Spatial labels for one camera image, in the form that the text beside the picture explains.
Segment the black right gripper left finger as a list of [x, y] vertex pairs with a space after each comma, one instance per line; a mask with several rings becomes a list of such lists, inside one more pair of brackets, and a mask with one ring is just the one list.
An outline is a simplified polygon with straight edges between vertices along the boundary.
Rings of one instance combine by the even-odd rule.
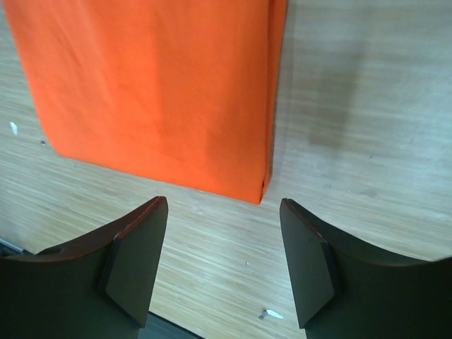
[[167, 215], [167, 199], [158, 196], [68, 242], [3, 257], [1, 337], [137, 338]]

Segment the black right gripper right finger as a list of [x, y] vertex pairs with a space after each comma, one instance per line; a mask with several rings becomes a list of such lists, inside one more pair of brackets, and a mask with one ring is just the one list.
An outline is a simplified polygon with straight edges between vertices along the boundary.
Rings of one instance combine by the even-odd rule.
[[451, 259], [370, 244], [292, 199], [280, 226], [299, 327], [308, 338], [450, 338]]

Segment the orange t shirt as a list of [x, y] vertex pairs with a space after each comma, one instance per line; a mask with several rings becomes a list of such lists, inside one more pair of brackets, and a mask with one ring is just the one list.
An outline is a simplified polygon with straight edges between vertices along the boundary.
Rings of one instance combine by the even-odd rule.
[[286, 1], [4, 1], [64, 157], [260, 203]]

